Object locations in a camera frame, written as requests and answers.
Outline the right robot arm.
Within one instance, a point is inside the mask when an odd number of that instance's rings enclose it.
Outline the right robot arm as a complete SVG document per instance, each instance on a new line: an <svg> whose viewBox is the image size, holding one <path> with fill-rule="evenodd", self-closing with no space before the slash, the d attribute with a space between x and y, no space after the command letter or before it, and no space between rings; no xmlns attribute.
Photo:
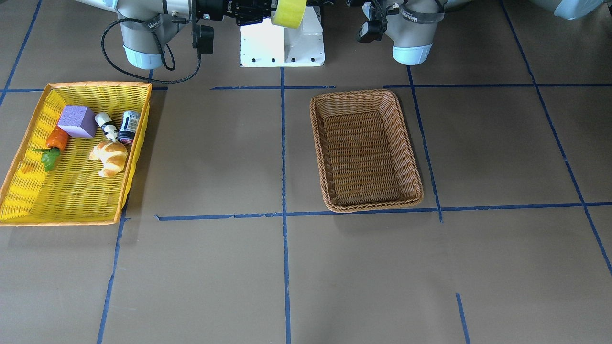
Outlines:
<svg viewBox="0 0 612 344"><path fill-rule="evenodd" d="M234 18L238 26L258 24L277 9L276 0L84 0L83 4L118 16L125 55L143 69L169 68L167 44L190 27L197 54L213 52L214 29L199 20Z"/></svg>

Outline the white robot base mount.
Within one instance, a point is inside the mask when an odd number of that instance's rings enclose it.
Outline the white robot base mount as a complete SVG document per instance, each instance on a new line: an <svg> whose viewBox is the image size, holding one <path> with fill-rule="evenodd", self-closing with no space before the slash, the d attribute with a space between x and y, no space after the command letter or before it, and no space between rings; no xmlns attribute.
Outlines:
<svg viewBox="0 0 612 344"><path fill-rule="evenodd" d="M240 64L247 68L319 67L325 62L320 7L307 7L296 29L259 24L240 29Z"/></svg>

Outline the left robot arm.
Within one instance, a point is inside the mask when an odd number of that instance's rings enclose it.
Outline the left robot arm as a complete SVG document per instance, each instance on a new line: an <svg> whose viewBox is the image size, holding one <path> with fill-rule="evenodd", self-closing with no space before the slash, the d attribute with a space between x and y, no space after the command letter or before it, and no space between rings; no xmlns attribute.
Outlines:
<svg viewBox="0 0 612 344"><path fill-rule="evenodd" d="M605 0L532 0L555 17L577 20L586 17ZM392 57L401 65L420 65L427 60L437 26L448 11L468 4L467 0L383 0L384 33L393 42Z"/></svg>

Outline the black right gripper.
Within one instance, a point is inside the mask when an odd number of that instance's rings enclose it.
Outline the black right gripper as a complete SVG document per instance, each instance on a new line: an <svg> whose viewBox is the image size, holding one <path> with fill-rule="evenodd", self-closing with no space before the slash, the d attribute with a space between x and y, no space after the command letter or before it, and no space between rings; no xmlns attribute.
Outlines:
<svg viewBox="0 0 612 344"><path fill-rule="evenodd" d="M276 0L195 0L193 9L197 18L210 21L222 21L234 18L236 25L247 26L259 24L264 18L270 18L277 9Z"/></svg>

